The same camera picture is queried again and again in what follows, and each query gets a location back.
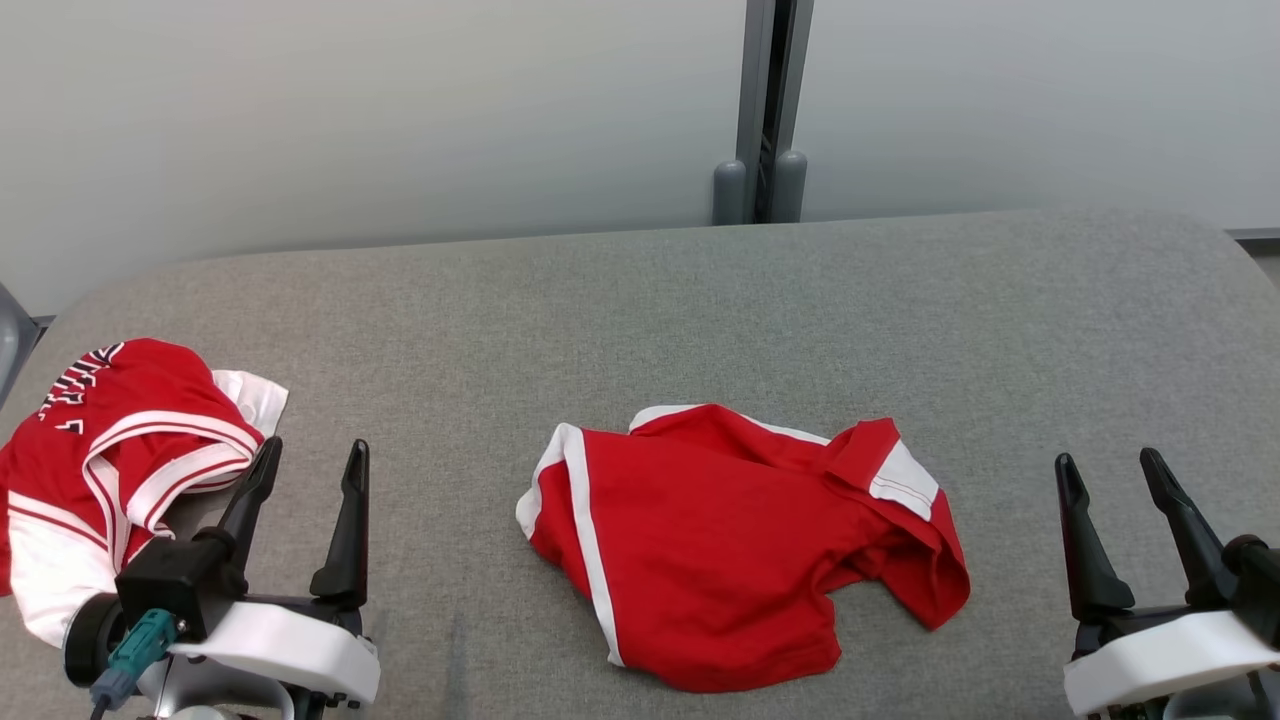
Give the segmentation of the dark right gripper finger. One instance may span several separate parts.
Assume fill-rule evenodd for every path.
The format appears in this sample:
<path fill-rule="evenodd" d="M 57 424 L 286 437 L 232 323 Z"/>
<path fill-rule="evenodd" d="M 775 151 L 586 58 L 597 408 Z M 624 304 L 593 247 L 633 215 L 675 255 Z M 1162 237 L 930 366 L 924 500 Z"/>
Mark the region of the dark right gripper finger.
<path fill-rule="evenodd" d="M 1175 541 L 1187 579 L 1185 602 L 1197 610 L 1228 609 L 1238 579 L 1222 560 L 1222 542 L 1158 450 L 1144 447 L 1140 466 L 1151 498 Z"/>
<path fill-rule="evenodd" d="M 1091 519 L 1091 496 L 1070 454 L 1053 464 L 1071 616 L 1079 623 L 1126 614 L 1132 588 L 1115 573 Z"/>

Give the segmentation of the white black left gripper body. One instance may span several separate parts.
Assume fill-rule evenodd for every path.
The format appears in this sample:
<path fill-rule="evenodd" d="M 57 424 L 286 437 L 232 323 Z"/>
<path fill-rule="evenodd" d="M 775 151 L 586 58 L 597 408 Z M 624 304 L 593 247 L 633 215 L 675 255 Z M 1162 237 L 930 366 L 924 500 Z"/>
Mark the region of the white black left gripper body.
<path fill-rule="evenodd" d="M 370 708 L 381 685 L 370 628 L 361 609 L 236 602 L 206 639 L 170 647 L 168 706 Z"/>

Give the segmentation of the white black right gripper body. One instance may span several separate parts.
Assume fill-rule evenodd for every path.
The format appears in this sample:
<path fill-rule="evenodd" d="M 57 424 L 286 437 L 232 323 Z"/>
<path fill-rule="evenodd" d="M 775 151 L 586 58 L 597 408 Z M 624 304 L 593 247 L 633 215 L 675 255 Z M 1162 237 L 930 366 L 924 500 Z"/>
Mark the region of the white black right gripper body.
<path fill-rule="evenodd" d="M 1062 670 L 1074 717 L 1277 716 L 1277 642 L 1230 610 L 1130 609 L 1076 623 Z"/>

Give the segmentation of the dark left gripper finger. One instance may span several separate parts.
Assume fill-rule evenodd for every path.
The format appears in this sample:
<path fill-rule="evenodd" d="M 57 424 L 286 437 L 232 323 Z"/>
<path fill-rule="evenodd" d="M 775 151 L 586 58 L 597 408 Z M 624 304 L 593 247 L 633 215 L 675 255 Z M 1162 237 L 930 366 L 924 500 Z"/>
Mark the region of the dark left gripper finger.
<path fill-rule="evenodd" d="M 352 443 L 343 477 L 342 503 L 324 565 L 314 573 L 310 593 L 338 609 L 361 609 L 369 597 L 370 447 Z"/>
<path fill-rule="evenodd" d="M 237 571 L 246 569 L 259 514 L 273 493 L 282 452 L 280 437 L 266 438 L 241 477 L 219 523 L 195 534 L 196 541 L 218 543 L 225 551 L 227 564 Z"/>

